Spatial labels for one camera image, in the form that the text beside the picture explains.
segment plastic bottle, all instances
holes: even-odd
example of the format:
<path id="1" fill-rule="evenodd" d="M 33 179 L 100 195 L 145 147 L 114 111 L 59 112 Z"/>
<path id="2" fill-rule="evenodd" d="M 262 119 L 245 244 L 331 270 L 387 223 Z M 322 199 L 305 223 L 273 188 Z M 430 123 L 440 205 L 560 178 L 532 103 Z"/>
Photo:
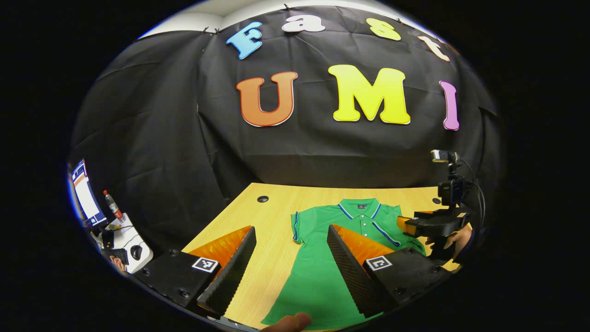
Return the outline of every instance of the plastic bottle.
<path id="1" fill-rule="evenodd" d="M 113 212 L 114 216 L 117 217 L 117 219 L 119 220 L 120 223 L 124 223 L 125 220 L 127 220 L 127 218 L 125 218 L 125 215 L 123 213 L 121 213 L 121 210 L 117 206 L 117 203 L 114 202 L 113 197 L 111 195 L 109 195 L 106 190 L 103 191 L 103 194 L 104 194 L 104 198 L 107 200 L 107 204 L 109 205 L 109 208 Z"/>

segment shirt collar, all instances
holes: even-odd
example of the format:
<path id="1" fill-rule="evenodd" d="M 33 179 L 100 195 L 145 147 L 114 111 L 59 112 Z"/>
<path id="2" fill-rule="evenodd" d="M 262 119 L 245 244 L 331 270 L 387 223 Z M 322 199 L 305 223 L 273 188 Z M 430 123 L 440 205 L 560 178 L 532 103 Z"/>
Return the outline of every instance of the shirt collar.
<path id="1" fill-rule="evenodd" d="M 365 208 L 365 211 L 359 211 L 358 209 L 351 209 L 350 204 L 358 204 L 358 205 L 368 204 L 368 205 Z M 354 218 L 360 216 L 361 214 L 366 217 L 369 217 L 371 219 L 374 219 L 375 216 L 377 215 L 377 213 L 379 213 L 379 210 L 381 208 L 381 203 L 379 203 L 379 201 L 376 198 L 369 198 L 366 200 L 344 199 L 344 200 L 340 201 L 340 203 L 338 204 L 338 207 L 340 207 L 340 209 L 342 210 L 342 213 L 344 213 L 350 219 L 354 219 Z"/>

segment yellow letter m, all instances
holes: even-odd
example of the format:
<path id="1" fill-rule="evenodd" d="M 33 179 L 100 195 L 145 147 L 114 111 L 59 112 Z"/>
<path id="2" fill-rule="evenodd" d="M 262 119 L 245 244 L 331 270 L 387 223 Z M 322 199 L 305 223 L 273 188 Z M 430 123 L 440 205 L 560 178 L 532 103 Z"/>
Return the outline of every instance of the yellow letter m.
<path id="1" fill-rule="evenodd" d="M 336 121 L 358 121 L 360 112 L 355 109 L 355 98 L 369 119 L 377 116 L 382 102 L 383 112 L 379 115 L 386 123 L 407 125 L 410 121 L 404 99 L 405 75 L 392 68 L 382 68 L 371 85 L 363 74 L 349 64 L 338 64 L 328 68 L 328 73 L 336 76 L 338 83 L 338 110 L 334 112 Z"/>

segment shirt sleeve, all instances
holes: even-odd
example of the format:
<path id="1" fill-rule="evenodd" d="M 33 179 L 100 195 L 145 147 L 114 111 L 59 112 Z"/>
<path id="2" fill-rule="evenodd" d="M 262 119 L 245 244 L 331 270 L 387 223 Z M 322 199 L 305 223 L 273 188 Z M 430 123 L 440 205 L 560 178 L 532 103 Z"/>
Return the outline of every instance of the shirt sleeve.
<path id="1" fill-rule="evenodd" d="M 296 243 L 307 242 L 315 227 L 316 209 L 314 207 L 291 215 L 291 229 L 293 230 L 293 240 Z"/>
<path id="2" fill-rule="evenodd" d="M 393 240 L 401 243 L 395 250 L 413 248 L 426 256 L 426 250 L 422 242 L 414 237 L 404 235 L 403 231 L 398 227 L 398 216 L 402 215 L 401 208 L 399 206 L 391 206 L 388 210 L 390 212 L 388 213 L 387 222 L 382 227 Z"/>

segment finger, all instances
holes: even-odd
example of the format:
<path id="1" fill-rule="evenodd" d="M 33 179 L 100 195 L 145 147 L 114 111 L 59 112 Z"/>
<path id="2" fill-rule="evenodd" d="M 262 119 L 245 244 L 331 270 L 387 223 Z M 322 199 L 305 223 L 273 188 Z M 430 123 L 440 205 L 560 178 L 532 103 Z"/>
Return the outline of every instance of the finger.
<path id="1" fill-rule="evenodd" d="M 455 233 L 449 235 L 449 238 L 452 239 L 453 241 L 456 241 L 457 238 L 460 237 L 460 236 L 461 236 L 461 233 L 460 232 L 455 232 Z"/>
<path id="2" fill-rule="evenodd" d="M 447 238 L 447 243 L 445 243 L 445 245 L 444 245 L 444 247 L 442 247 L 442 249 L 444 250 L 444 249 L 450 247 L 453 244 L 453 242 L 455 242 L 454 238 L 452 236 L 449 236 Z"/>
<path id="3" fill-rule="evenodd" d="M 312 317 L 306 313 L 297 313 L 295 318 L 299 321 L 299 325 L 297 326 L 299 330 L 303 330 L 312 323 Z"/>
<path id="4" fill-rule="evenodd" d="M 297 313 L 295 316 L 285 316 L 276 324 L 265 327 L 260 332 L 301 332 L 312 321 L 308 314 Z"/>
<path id="5" fill-rule="evenodd" d="M 467 242 L 469 242 L 469 238 L 471 238 L 471 230 L 463 232 L 463 235 L 457 239 L 455 244 L 455 255 L 453 256 L 453 259 L 455 259 L 463 250 L 463 248 L 465 248 L 465 245 Z"/>

